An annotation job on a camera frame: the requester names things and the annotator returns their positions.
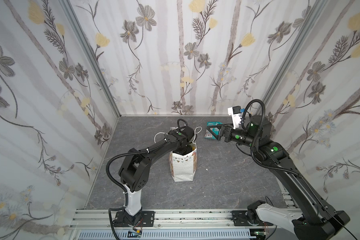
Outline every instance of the white gift bag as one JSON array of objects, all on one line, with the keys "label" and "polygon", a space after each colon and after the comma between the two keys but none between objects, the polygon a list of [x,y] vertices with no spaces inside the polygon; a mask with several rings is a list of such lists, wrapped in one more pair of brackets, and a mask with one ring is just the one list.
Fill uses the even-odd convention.
[{"label": "white gift bag", "polygon": [[192,152],[186,155],[173,152],[169,153],[169,166],[175,182],[193,181],[193,176],[197,168],[197,146],[195,140],[189,145],[192,147]]}]

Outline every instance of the black mounting plate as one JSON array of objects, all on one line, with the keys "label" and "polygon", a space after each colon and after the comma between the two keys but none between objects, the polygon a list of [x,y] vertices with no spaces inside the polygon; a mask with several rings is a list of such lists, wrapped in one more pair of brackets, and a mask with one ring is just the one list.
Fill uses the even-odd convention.
[{"label": "black mounting plate", "polygon": [[[142,211],[141,213],[142,220],[141,223],[138,223],[136,227],[153,227],[155,220],[155,212],[154,211]],[[116,212],[115,220],[112,221],[114,227],[130,227],[128,223],[124,220],[123,211]]]},{"label": "black mounting plate", "polygon": [[[232,220],[233,220],[233,224],[235,225],[235,227],[253,226],[247,221],[247,218],[246,218],[246,215],[245,215],[246,212],[247,212],[246,210],[242,210],[242,211],[234,210],[234,211],[232,211]],[[270,222],[266,222],[266,224],[268,226],[273,226],[273,224],[270,223]],[[265,226],[265,225],[264,225],[264,222],[261,222],[257,226]]]}]

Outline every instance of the gray marble tabletop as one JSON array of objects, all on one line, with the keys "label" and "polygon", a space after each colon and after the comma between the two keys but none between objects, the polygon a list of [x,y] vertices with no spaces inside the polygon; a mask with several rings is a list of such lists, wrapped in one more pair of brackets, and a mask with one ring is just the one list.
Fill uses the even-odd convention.
[{"label": "gray marble tabletop", "polygon": [[[193,128],[203,127],[196,140],[198,165],[194,179],[190,182],[174,182],[169,154],[165,155],[151,167],[148,183],[142,189],[143,209],[246,208],[256,200],[265,200],[265,196],[271,199],[274,206],[286,207],[276,177],[269,170],[261,168],[238,151],[233,142],[204,138],[207,122],[231,123],[230,117],[146,116],[119,119],[86,208],[121,207],[124,194],[108,179],[105,171],[107,161],[133,147],[149,147],[154,143],[154,135],[176,127],[178,118],[185,119]],[[117,159],[110,166],[110,172],[117,180],[120,179],[118,171],[123,160]]]}]

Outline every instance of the robotic arm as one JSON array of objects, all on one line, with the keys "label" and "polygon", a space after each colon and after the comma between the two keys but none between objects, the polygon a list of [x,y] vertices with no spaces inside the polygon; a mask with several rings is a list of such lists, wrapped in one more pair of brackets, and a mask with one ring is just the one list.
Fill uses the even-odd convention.
[{"label": "robotic arm", "polygon": [[[245,114],[255,102],[260,103],[262,114],[250,115],[250,122],[244,127]],[[208,126],[208,131],[218,141],[224,137],[225,142],[233,141],[236,145],[250,147],[250,154],[247,155],[259,166],[269,169],[281,181],[302,211],[301,214],[296,214],[258,200],[248,206],[246,218],[249,223],[255,225],[261,221],[270,222],[294,233],[300,240],[327,240],[350,221],[344,211],[336,211],[313,189],[296,168],[288,152],[279,143],[270,140],[272,125],[265,119],[263,102],[255,99],[245,109],[236,106],[229,108],[228,112],[232,116],[233,124]],[[182,155],[189,152],[188,144],[193,137],[197,137],[186,121],[179,119],[177,125],[178,128],[168,132],[163,141],[139,151],[132,148],[128,153],[115,156],[107,163],[108,177],[124,190],[124,221],[131,226],[135,226],[142,218],[141,189],[148,182],[152,164],[170,151]],[[215,134],[213,128],[219,129],[219,133]],[[120,184],[109,173],[109,165],[124,156],[119,170],[122,182]]]}]

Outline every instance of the floral wallpaper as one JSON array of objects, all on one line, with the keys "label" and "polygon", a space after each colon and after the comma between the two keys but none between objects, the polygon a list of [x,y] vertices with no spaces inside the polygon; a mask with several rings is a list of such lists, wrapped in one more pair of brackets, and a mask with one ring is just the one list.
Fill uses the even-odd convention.
[{"label": "floral wallpaper", "polygon": [[173,115],[226,115],[262,98],[314,4],[70,2],[120,112]]},{"label": "floral wallpaper", "polygon": [[0,1],[0,239],[62,239],[116,123],[56,1]]},{"label": "floral wallpaper", "polygon": [[267,110],[273,140],[360,239],[360,1],[327,3]]}]

